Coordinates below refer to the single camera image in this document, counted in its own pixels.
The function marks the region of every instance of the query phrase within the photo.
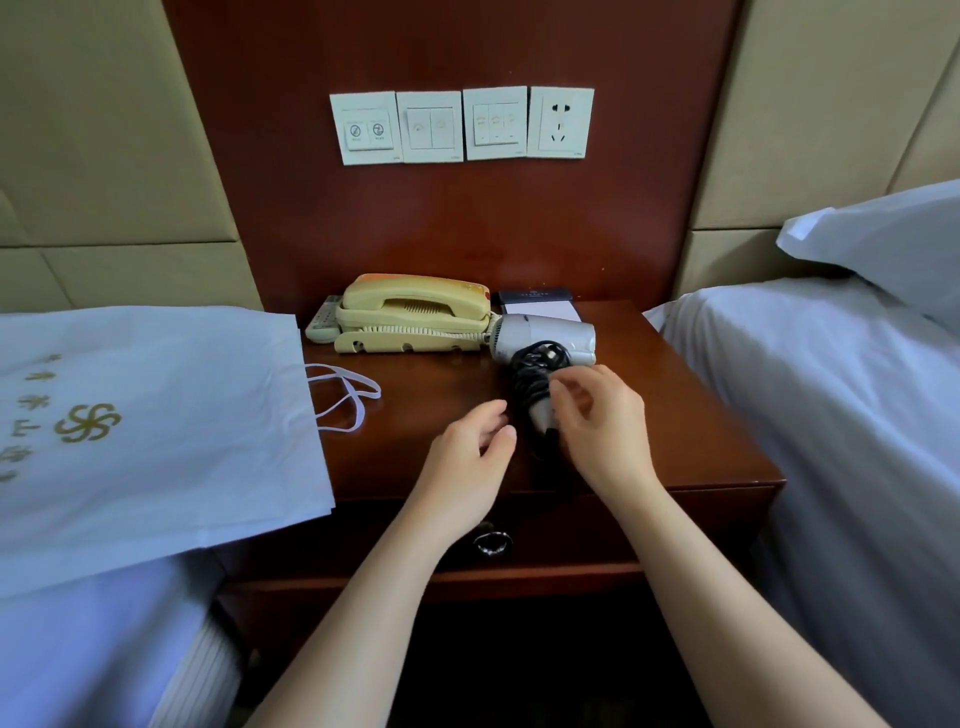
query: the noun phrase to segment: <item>white pillow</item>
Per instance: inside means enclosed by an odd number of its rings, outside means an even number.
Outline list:
[[[960,335],[960,180],[792,218],[777,245],[849,268]]]

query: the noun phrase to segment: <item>white bedsheet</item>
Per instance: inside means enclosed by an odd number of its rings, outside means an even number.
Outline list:
[[[0,726],[146,728],[222,577],[194,552],[0,600]]]
[[[861,279],[665,313],[787,477],[761,590],[892,725],[960,725],[960,339]]]

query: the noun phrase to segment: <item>nightstand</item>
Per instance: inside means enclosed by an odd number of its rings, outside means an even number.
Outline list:
[[[576,307],[596,326],[598,361],[646,401],[663,485],[726,553],[745,553],[784,484],[776,466],[631,303]],[[399,510],[432,439],[475,404],[511,392],[507,372],[486,352],[340,355],[307,344],[304,357],[369,376],[383,397],[366,400],[357,432],[322,434],[337,501],[331,516],[216,549],[228,572],[221,604],[248,646],[281,664]],[[342,394],[338,381],[316,385],[317,410]],[[583,594],[642,579],[604,505],[566,463],[538,458],[525,416],[511,414],[520,438],[488,522],[513,543],[488,556],[467,537],[442,560],[425,598]],[[352,412],[331,417],[346,423]]]

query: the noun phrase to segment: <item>metal drawer pull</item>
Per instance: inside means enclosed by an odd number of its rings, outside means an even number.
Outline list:
[[[480,533],[473,537],[473,545],[484,556],[500,556],[513,545],[514,540],[510,538],[510,534],[495,530],[489,521],[480,523],[477,530]]]

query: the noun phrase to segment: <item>yellow landline telephone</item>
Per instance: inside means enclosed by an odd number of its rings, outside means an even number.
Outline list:
[[[477,351],[489,338],[490,289],[429,276],[366,274],[337,306],[339,353]]]

